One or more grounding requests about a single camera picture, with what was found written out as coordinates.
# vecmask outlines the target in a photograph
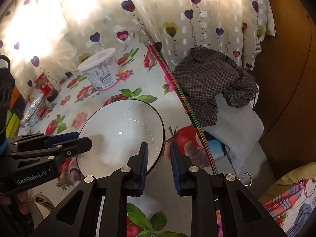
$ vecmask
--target striped fabric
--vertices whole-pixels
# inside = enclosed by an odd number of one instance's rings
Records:
[[[193,113],[193,110],[188,102],[188,100],[186,99],[183,91],[181,90],[179,84],[177,83],[177,81],[175,80],[175,78],[173,77],[173,75],[171,74],[169,68],[166,66],[165,62],[162,59],[162,56],[160,55],[160,53],[158,52],[158,50],[156,49],[156,47],[154,45],[149,45],[147,46],[148,50],[151,52],[152,56],[154,56],[154,58],[156,59],[156,61],[159,63],[160,67],[162,68],[163,72],[165,73],[166,77],[168,78],[168,81],[170,82],[171,86],[173,87],[175,93],[177,94],[177,96],[179,97],[186,113],[188,114],[193,126],[196,129],[197,135],[201,140],[201,143],[204,147],[204,150],[207,154],[207,157],[209,158],[212,170],[214,175],[218,174],[217,171],[217,167],[215,164],[215,161],[213,159],[213,156],[211,155],[210,149],[207,145],[207,141],[206,138],[203,134],[203,130],[200,126],[200,124],[198,123],[195,114]]]
[[[304,185],[307,180],[298,183],[285,193],[279,195],[273,200],[267,202],[264,208],[271,216],[276,217],[293,207],[303,192]]]

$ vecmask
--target white curtain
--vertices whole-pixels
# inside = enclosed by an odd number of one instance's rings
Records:
[[[275,34],[269,0],[15,0],[5,15],[0,53],[26,99],[41,71],[57,82],[133,35],[156,44],[173,70],[200,45],[252,69],[265,34]]]

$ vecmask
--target white ceramic bowl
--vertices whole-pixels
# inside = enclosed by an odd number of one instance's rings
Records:
[[[126,166],[148,143],[147,173],[158,162],[165,142],[165,129],[158,112],[139,100],[120,100],[106,105],[85,123],[79,137],[92,140],[90,151],[77,156],[84,176],[101,178]]]

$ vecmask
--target nutrition label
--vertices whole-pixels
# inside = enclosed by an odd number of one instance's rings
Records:
[[[88,70],[84,74],[93,83],[97,90],[103,90],[114,84],[114,79],[107,68],[108,61]]]

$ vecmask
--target plaid fabric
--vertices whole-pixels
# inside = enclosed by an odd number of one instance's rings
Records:
[[[270,213],[272,217],[283,214],[285,211],[292,208],[295,202],[299,199],[303,192],[306,181],[307,180],[298,183],[288,191],[267,202],[264,204],[264,208]]]
[[[202,46],[191,49],[173,75],[202,127],[216,124],[215,96],[220,92],[236,108],[246,106],[259,92],[255,79],[231,58]]]
[[[160,67],[162,68],[163,72],[165,73],[165,76],[167,77],[169,83],[171,84],[172,88],[174,89],[175,93],[177,94],[177,96],[179,97],[179,100],[181,101],[186,113],[188,114],[193,126],[196,129],[197,135],[201,140],[201,143],[203,145],[203,148],[207,154],[207,157],[210,161],[212,170],[214,175],[218,174],[217,171],[217,167],[215,164],[215,161],[213,159],[213,156],[211,155],[209,146],[207,144],[206,138],[203,134],[203,130],[200,127],[195,114],[193,113],[193,110],[188,102],[188,100],[186,99],[182,89],[180,88],[179,84],[177,83],[177,81],[175,80],[175,78],[173,77],[173,75],[171,74],[169,68],[166,66],[166,64],[164,63],[160,53],[157,51],[156,47],[154,45],[149,45],[147,46],[148,50],[151,52],[152,56],[154,56],[154,58],[156,59],[156,61],[159,63]]]

